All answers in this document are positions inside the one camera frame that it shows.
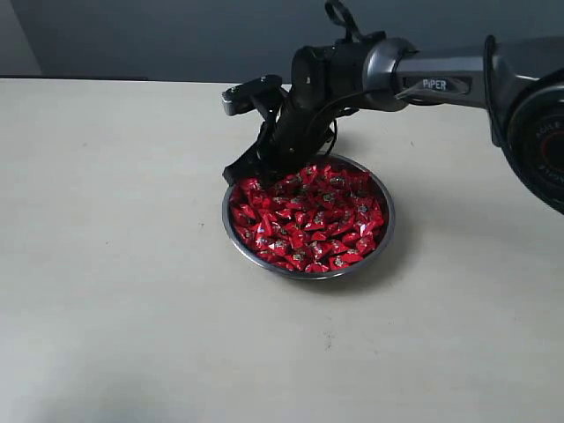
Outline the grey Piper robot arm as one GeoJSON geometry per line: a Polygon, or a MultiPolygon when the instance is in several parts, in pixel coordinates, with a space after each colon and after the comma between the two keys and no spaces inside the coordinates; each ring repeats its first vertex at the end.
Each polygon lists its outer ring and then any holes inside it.
{"type": "Polygon", "coordinates": [[[305,166],[332,137],[331,124],[359,110],[456,105],[487,113],[493,144],[520,182],[563,208],[563,40],[545,37],[477,47],[418,51],[377,34],[368,42],[300,48],[291,87],[266,75],[222,95],[228,115],[255,110],[257,139],[225,167],[228,184],[275,182],[305,166]]]}

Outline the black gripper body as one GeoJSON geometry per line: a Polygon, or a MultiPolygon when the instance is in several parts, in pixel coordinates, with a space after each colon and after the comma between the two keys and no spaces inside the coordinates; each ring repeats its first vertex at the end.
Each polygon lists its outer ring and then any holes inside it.
{"type": "Polygon", "coordinates": [[[264,123],[259,132],[256,155],[260,170],[295,170],[303,167],[330,138],[332,113],[305,108],[288,94],[276,121],[264,123]]]}

